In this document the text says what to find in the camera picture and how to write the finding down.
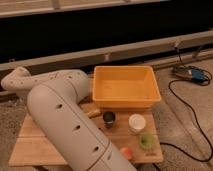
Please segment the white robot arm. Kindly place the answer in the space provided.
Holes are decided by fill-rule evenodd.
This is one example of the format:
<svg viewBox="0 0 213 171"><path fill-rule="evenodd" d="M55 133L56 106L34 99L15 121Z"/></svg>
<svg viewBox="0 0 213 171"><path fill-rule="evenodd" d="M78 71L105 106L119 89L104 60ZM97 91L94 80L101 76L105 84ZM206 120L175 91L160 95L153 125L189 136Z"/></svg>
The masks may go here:
<svg viewBox="0 0 213 171"><path fill-rule="evenodd" d="M26 99L35 123L73 171L136 171L80 109L79 102L90 90L85 72L72 69L31 75L18 67L1 80L1 86Z"/></svg>

